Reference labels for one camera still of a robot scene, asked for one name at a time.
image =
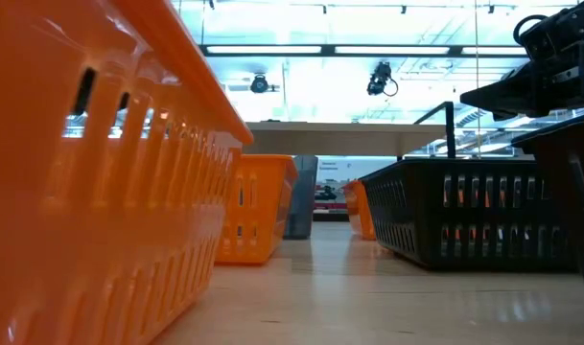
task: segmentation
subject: cable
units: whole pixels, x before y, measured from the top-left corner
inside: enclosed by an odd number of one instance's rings
[[[547,19],[548,17],[546,15],[542,15],[542,14],[533,14],[533,15],[529,15],[528,17],[522,19],[518,25],[515,26],[515,29],[513,29],[513,39],[515,40],[515,42],[519,45],[524,45],[522,44],[522,42],[520,41],[520,30],[522,29],[522,26],[524,26],[525,23],[529,22],[530,20],[544,20]]]
[[[394,85],[396,85],[396,92],[394,92],[393,94],[391,94],[391,95],[390,95],[390,94],[388,94],[388,93],[386,93],[386,92],[384,91],[384,95],[386,95],[386,96],[388,96],[388,97],[394,97],[394,96],[396,96],[396,95],[398,94],[398,90],[399,90],[399,87],[398,87],[398,82],[396,82],[396,80],[394,80],[394,78],[389,78],[389,79],[390,79],[391,81],[394,81]]]

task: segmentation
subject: fluorescent light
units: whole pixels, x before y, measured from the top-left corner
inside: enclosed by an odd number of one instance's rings
[[[481,149],[481,152],[491,152],[493,150],[500,150],[503,148],[508,147],[509,143],[496,143],[496,144],[485,144],[485,145],[481,145],[479,148],[475,148],[473,149],[473,152],[479,152],[479,149]]]
[[[540,128],[536,127],[536,128],[507,128],[504,131],[505,132],[512,132],[512,131],[522,131],[522,132],[531,132],[531,131],[535,131],[538,130]]]
[[[522,116],[520,118],[517,118],[517,119],[511,121],[510,123],[508,123],[508,124],[506,124],[504,126],[507,127],[507,128],[519,127],[519,126],[523,126],[523,125],[528,125],[532,121],[534,121],[533,118],[529,118],[527,116]]]
[[[465,47],[462,48],[464,55],[526,55],[524,47]]]
[[[446,55],[449,47],[340,46],[336,54]]]
[[[212,46],[211,54],[319,54],[321,46]]]
[[[485,134],[485,132],[489,131],[497,131],[498,128],[482,128],[481,134]],[[464,132],[475,132],[475,134],[479,133],[478,127],[465,127],[465,128],[456,128],[454,129],[454,135],[464,135]]]
[[[464,148],[470,147],[473,144],[475,144],[475,143],[466,143],[466,144],[462,144],[462,145],[456,145],[456,150],[462,150]],[[436,153],[446,153],[446,152],[447,152],[447,147],[446,146],[440,147],[436,151]]]

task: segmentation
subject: black camera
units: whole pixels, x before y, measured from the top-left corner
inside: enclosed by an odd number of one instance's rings
[[[251,91],[254,93],[265,93],[269,90],[269,83],[266,81],[266,76],[257,75],[251,83]]]
[[[396,92],[394,94],[388,95],[385,92],[385,86],[388,81],[393,81],[396,84]],[[379,62],[377,68],[375,68],[375,72],[370,76],[370,81],[368,82],[366,91],[370,96],[385,94],[392,97],[398,93],[398,83],[396,83],[391,77],[391,67],[389,67],[389,62]]]

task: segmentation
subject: basket slot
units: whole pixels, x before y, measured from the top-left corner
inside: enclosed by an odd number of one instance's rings
[[[551,199],[551,188],[549,187],[547,180],[543,180],[543,183],[541,184],[541,198],[543,200]]]
[[[201,205],[208,204],[209,192],[212,189],[212,184],[215,182],[214,170],[217,166],[218,155],[215,148],[215,138],[214,136],[209,136],[209,140],[206,146],[206,167],[204,170],[203,180],[199,184],[199,195],[198,203]]]
[[[162,293],[161,300],[159,301],[159,309],[157,311],[157,322],[159,322],[164,316],[164,311],[166,311],[166,302],[170,293],[171,284],[173,283],[173,270],[175,267],[175,257],[172,256],[168,259],[168,266],[166,267],[166,274],[164,275],[164,280],[162,282]]]
[[[441,228],[441,257],[448,258],[450,256],[450,246],[449,246],[449,238],[450,238],[450,228],[449,224],[443,224]]]
[[[410,224],[407,227],[407,234],[409,236],[409,244],[410,244],[410,251],[411,252],[415,252],[415,239],[413,237],[413,234],[415,233],[414,228],[413,228],[413,224]]]
[[[179,163],[179,146],[181,144],[178,131],[171,129],[175,127],[173,124],[178,121],[176,118],[178,114],[168,109],[162,111],[162,115],[165,113],[168,114],[164,120],[167,120],[165,135],[169,136],[169,138],[164,139],[165,143],[162,143],[162,148],[160,149],[161,152],[156,173],[156,181],[159,181],[159,183],[155,185],[156,189],[151,199],[151,204],[159,206],[163,206],[165,202],[170,202],[173,174]]]
[[[190,277],[191,277],[191,273],[192,273],[192,267],[194,264],[194,254],[195,254],[195,250],[194,248],[190,248],[189,249],[189,255],[187,257],[187,267],[185,268],[185,274],[184,274],[184,278],[183,278],[183,282],[181,285],[181,291],[179,294],[179,299],[181,301],[181,303],[183,301],[185,301],[185,298],[188,295],[188,289],[187,287],[189,286],[189,284],[191,283],[190,281]]]
[[[579,157],[576,154],[571,154],[569,164],[571,166],[572,180],[576,191],[575,194],[579,200],[579,205],[584,211],[584,173]]]
[[[149,138],[149,133],[151,132],[151,125],[153,123],[153,115],[155,114],[155,109],[153,106],[150,106],[145,114],[145,118],[143,121],[143,126],[140,130],[140,138],[147,139]]]
[[[208,189],[206,190],[206,195],[204,196],[204,203],[207,205],[212,205],[217,202],[218,195],[217,191],[219,190],[219,185],[221,184],[222,180],[222,160],[223,160],[223,152],[220,149],[215,150],[215,157],[213,157],[214,162],[211,166],[211,182],[208,185]]]
[[[536,178],[534,176],[529,176],[526,198],[528,200],[534,200],[536,193],[537,193]]]
[[[550,252],[549,242],[546,241],[548,234],[548,228],[546,225],[539,225],[539,236],[538,236],[538,254],[539,258],[546,258],[546,253]]]
[[[191,164],[192,148],[194,146],[193,135],[189,133],[194,131],[194,129],[188,129],[180,139],[175,174],[172,178],[167,200],[173,207],[178,207],[181,204],[183,191],[189,180],[188,171]]]
[[[127,307],[124,311],[124,316],[121,325],[121,335],[122,343],[128,344],[131,337],[131,332],[134,330],[135,314],[136,314],[136,303],[138,299],[139,292],[142,291],[142,280],[143,272],[142,269],[137,269],[135,273],[129,278],[128,283],[128,299]],[[67,344],[74,344],[72,340],[66,342]]]
[[[551,232],[551,257],[560,258],[564,255],[567,237],[564,230],[559,226],[554,226]]]
[[[111,324],[111,314],[113,311],[113,304],[118,299],[119,295],[119,279],[115,278],[112,279],[109,283],[105,285],[105,293],[104,298],[101,301],[101,316],[99,320],[97,320],[97,327],[99,330],[97,331],[100,335],[98,336],[98,344],[105,343],[106,337],[109,336],[110,333],[110,324]]]
[[[196,259],[196,266],[194,267],[194,272],[192,274],[192,289],[191,294],[194,295],[199,289],[199,274],[204,261],[206,260],[206,243],[202,242],[199,245],[198,258]]]
[[[464,187],[466,185],[466,176],[461,174],[457,177],[457,207],[464,207]]]
[[[200,270],[199,270],[198,288],[202,288],[204,286],[204,284],[206,283],[206,279],[208,277],[208,271],[210,269],[210,263],[211,263],[210,259],[211,259],[211,256],[213,255],[214,246],[215,246],[215,244],[213,241],[209,241],[206,244],[206,251],[204,254],[205,260],[202,261],[202,265],[201,265]]]
[[[396,245],[404,251],[409,251],[407,249],[407,243],[405,241],[405,235],[403,233],[403,230],[404,230],[403,225],[395,225],[394,226],[394,235],[396,236]]]
[[[257,224],[253,224],[253,231],[252,231],[252,237],[249,240],[249,245],[251,246],[256,246],[258,243],[258,239],[257,239],[257,234],[258,234],[258,228],[257,228]]]
[[[200,175],[199,166],[202,158],[202,137],[203,131],[201,130],[192,130],[189,133],[187,173],[184,178],[184,187],[180,196],[181,203],[185,205],[191,205],[194,202],[194,192]]]
[[[485,208],[490,208],[494,204],[494,176],[485,176]]]
[[[471,207],[479,206],[479,177],[473,176],[471,180]]]
[[[452,177],[446,174],[445,180],[443,181],[443,207],[450,207],[451,199],[452,199]]]
[[[146,142],[146,152],[141,167],[141,177],[138,189],[138,204],[141,206],[155,206],[158,201],[158,191],[163,186],[155,180],[161,175],[162,145],[164,128],[169,121],[169,112],[161,107],[155,111],[151,133]]]
[[[506,208],[506,185],[507,185],[507,178],[505,176],[501,177],[499,181],[499,207]]]
[[[456,225],[456,235],[454,237],[454,256],[460,258],[462,256],[462,225]]]
[[[496,257],[501,258],[503,256],[502,243],[504,242],[505,229],[502,224],[496,226]]]
[[[524,227],[524,245],[522,247],[522,255],[525,258],[536,258],[536,239],[537,234],[533,231],[532,225]]]
[[[400,207],[407,207],[407,197],[405,196],[405,185],[402,180],[397,180],[398,196],[400,197]]]
[[[185,264],[186,263],[185,255],[186,255],[186,253],[183,250],[180,253],[180,256],[178,257],[178,268],[176,270],[176,275],[175,275],[176,278],[175,278],[175,281],[174,281],[175,287],[173,289],[172,297],[170,299],[170,308],[169,308],[169,311],[173,311],[173,309],[176,307],[176,305],[177,305],[177,303],[179,301],[178,291],[179,291],[179,288],[180,288],[181,284],[183,284],[182,278],[185,276],[183,273],[187,269],[187,266]]]
[[[135,205],[136,193],[139,187],[139,171],[144,160],[144,143],[140,135],[147,113],[152,113],[152,99],[146,95],[146,90],[136,93],[128,105],[128,112],[123,123],[123,133],[119,148],[110,154],[113,160],[110,178],[108,179],[108,199],[114,206],[124,203]]]
[[[97,72],[91,67],[87,67],[82,73],[81,83],[79,84],[79,90],[77,92],[77,98],[74,101],[74,106],[72,106],[71,115],[82,115],[87,110],[91,98],[91,92],[93,91],[93,83],[97,78],[97,75]]]
[[[496,256],[497,229],[492,224],[483,225],[483,257],[493,258]]]
[[[522,178],[513,178],[513,208],[520,208],[522,204]]]
[[[140,325],[140,335],[144,334],[147,331],[148,326],[150,325],[150,317],[154,303],[154,295],[155,295],[155,284],[157,276],[159,275],[159,266],[160,263],[154,263],[151,270],[151,278],[149,279],[149,284],[147,285],[147,303],[145,305],[145,309],[142,314],[142,322]]]
[[[249,205],[252,208],[257,207],[257,200],[257,179],[254,176],[251,176],[249,181]]]
[[[128,101],[129,92],[124,92],[121,94],[119,100],[119,106],[117,109],[117,114],[114,121],[110,126],[110,132],[108,133],[108,138],[121,138],[123,135],[124,125],[126,119],[128,118]]]
[[[477,245],[477,227],[475,224],[469,225],[468,229],[468,257],[475,258]]]
[[[237,178],[236,182],[238,185],[238,206],[243,207],[245,206],[245,189],[243,186],[243,178]]]
[[[522,252],[522,246],[524,245],[524,237],[523,237],[523,231],[521,229],[518,228],[517,224],[512,224],[510,229],[509,229],[509,247],[507,250],[508,253],[508,257],[509,258],[517,258],[518,256],[521,255]]]

